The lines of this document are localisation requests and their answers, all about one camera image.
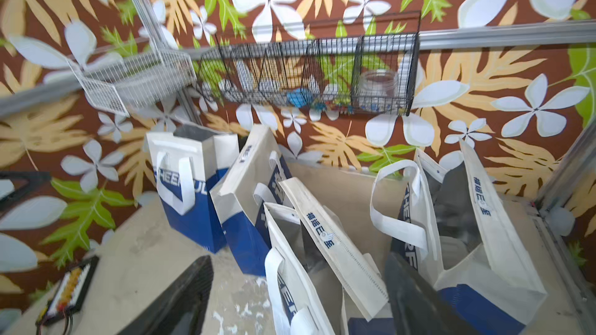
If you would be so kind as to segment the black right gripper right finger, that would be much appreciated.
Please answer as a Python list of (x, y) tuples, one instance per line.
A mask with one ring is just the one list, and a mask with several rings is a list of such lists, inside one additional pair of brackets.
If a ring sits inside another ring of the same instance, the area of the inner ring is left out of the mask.
[(477, 333), (400, 254), (388, 254), (384, 274), (397, 334)]

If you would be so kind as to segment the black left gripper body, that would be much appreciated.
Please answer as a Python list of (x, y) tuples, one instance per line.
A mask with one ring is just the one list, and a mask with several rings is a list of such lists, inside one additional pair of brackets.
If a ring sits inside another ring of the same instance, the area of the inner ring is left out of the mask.
[(8, 212), (50, 181), (49, 172), (1, 171), (1, 211)]

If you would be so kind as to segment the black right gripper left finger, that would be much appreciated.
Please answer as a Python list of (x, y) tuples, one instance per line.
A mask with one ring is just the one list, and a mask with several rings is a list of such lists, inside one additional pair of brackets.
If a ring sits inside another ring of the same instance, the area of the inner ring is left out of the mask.
[(196, 259), (121, 334), (200, 334), (214, 280), (211, 257)]

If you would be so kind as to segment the narrow takeout bag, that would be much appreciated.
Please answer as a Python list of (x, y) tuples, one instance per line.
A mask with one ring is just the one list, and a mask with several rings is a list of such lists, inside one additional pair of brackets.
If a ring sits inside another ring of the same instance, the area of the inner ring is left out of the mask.
[(289, 206), (280, 183), (291, 177), (271, 129), (255, 125), (234, 164), (210, 191), (231, 254), (246, 275), (265, 275), (271, 241), (264, 204)]

